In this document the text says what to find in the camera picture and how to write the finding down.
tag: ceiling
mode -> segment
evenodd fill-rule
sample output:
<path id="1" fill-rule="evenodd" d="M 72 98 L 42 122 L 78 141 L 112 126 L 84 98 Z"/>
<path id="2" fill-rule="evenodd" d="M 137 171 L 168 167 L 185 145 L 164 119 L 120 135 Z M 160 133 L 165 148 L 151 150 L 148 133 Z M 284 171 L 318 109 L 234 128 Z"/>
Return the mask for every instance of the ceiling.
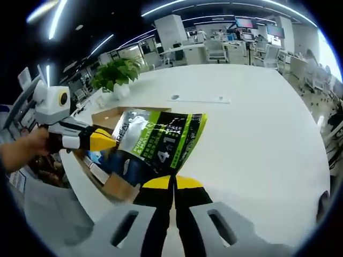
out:
<path id="1" fill-rule="evenodd" d="M 20 8 L 16 8 L 18 10 L 16 15 L 21 22 L 17 28 L 20 33 L 13 32 L 15 41 L 9 43 L 5 52 L 6 68 L 1 70 L 1 78 L 10 79 L 5 80 L 9 83 L 8 81 L 16 80 L 17 75 L 25 66 L 36 64 L 46 66 L 49 63 L 54 64 L 56 76 L 61 78 L 62 71 L 66 66 L 87 57 L 108 36 L 114 35 L 96 52 L 94 57 L 152 30 L 153 22 L 156 19 L 169 14 L 180 15 L 183 20 L 220 14 L 271 17 L 270 19 L 272 19 L 273 16 L 280 15 L 279 12 L 282 12 L 284 15 L 296 17 L 296 20 L 292 18 L 293 22 L 309 24 L 308 21 L 297 17 L 294 13 L 261 0 L 185 0 L 156 10 L 144 17 L 141 16 L 149 10 L 172 1 L 121 1 L 119 5 L 114 0 L 67 0 L 52 40 L 48 39 L 48 35 L 57 7 L 46 13 L 39 21 L 26 25 L 26 17 L 39 5 L 40 1 L 24 1 L 24 6 L 21 6 L 20 11 Z M 280 0 L 279 2 L 294 6 L 297 1 L 288 0 L 288 3 L 285 3 L 285 0 Z M 303 6 L 297 5 L 294 8 L 308 16 Z M 208 20 L 210 19 L 190 20 L 186 21 L 184 25 L 190 27 L 194 22 Z M 79 25 L 83 25 L 83 28 L 76 31 L 75 29 Z"/>

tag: green plant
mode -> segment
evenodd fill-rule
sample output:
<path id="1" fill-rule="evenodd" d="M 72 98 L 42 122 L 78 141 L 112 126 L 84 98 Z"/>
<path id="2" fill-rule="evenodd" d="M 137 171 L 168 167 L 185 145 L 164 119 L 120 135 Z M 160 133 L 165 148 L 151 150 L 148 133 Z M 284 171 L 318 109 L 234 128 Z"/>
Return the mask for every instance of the green plant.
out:
<path id="1" fill-rule="evenodd" d="M 98 67 L 92 86 L 102 88 L 103 92 L 113 92 L 114 84 L 128 84 L 134 81 L 140 73 L 139 62 L 136 59 L 119 58 Z"/>

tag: open cardboard box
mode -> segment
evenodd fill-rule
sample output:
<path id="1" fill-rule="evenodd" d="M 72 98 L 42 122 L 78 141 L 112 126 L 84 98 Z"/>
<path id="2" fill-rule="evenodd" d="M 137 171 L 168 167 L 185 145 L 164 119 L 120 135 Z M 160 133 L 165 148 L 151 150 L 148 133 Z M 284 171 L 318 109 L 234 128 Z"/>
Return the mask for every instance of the open cardboard box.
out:
<path id="1" fill-rule="evenodd" d="M 128 108 L 154 110 L 154 111 L 171 111 L 170 108 L 152 108 L 152 107 L 116 107 L 107 111 L 99 112 L 92 115 L 93 125 L 98 125 L 108 129 L 108 132 L 112 134 L 112 131 L 116 127 L 121 115 Z M 88 156 L 85 155 L 85 151 L 76 150 L 73 152 L 76 159 L 80 163 L 83 171 L 93 184 L 108 198 L 114 200 L 121 200 L 126 202 L 132 202 L 138 194 L 139 188 L 135 188 L 126 182 L 116 173 L 108 175 L 101 170 L 95 163 L 93 163 Z"/>

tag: robotic arm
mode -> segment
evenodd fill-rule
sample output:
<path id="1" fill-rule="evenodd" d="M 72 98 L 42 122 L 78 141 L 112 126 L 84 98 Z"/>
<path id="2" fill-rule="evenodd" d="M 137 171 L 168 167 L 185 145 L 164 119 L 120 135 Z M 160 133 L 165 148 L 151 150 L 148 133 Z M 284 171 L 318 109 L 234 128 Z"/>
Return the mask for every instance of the robotic arm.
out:
<path id="1" fill-rule="evenodd" d="M 33 99 L 37 102 L 35 119 L 49 131 L 47 150 L 50 153 L 62 148 L 100 151 L 116 146 L 116 141 L 105 130 L 70 116 L 69 87 L 47 87 L 40 80 Z"/>

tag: desk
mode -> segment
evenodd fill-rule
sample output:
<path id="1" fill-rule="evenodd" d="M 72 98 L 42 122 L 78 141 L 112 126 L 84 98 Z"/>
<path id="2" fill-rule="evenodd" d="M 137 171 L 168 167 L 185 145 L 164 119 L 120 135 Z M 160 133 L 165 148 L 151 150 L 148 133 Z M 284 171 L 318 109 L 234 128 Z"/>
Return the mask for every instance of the desk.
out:
<path id="1" fill-rule="evenodd" d="M 198 179 L 213 201 L 251 220 L 271 243 L 297 246 L 316 225 L 320 195 L 330 191 L 329 166 L 317 124 L 292 86 L 277 72 L 255 66 L 206 64 L 146 72 L 130 84 L 121 106 L 170 107 L 208 114 L 198 144 L 179 174 Z M 94 103 L 76 119 L 91 124 Z M 227 97 L 231 104 L 174 102 Z M 72 154 L 61 159 L 70 184 L 93 221 L 113 204 L 83 173 Z"/>
<path id="2" fill-rule="evenodd" d="M 231 64 L 249 64 L 245 63 L 245 56 L 247 56 L 247 48 L 243 41 L 229 41 L 223 42 L 226 47 L 226 53 Z"/>
<path id="3" fill-rule="evenodd" d="M 176 48 L 171 48 L 171 49 L 168 49 L 168 50 L 162 52 L 161 54 L 162 54 L 162 55 L 165 55 L 165 54 L 169 54 L 169 53 L 171 53 L 171 52 L 176 52 L 176 51 L 185 50 L 185 49 L 190 49 L 190 48 L 199 48 L 199 47 L 205 47 L 204 43 L 189 44 L 189 45 L 187 45 L 187 46 L 180 46 L 180 47 L 176 47 Z"/>
<path id="4" fill-rule="evenodd" d="M 289 71 L 295 75 L 298 79 L 302 79 L 305 76 L 307 67 L 307 61 L 295 56 L 290 57 Z"/>

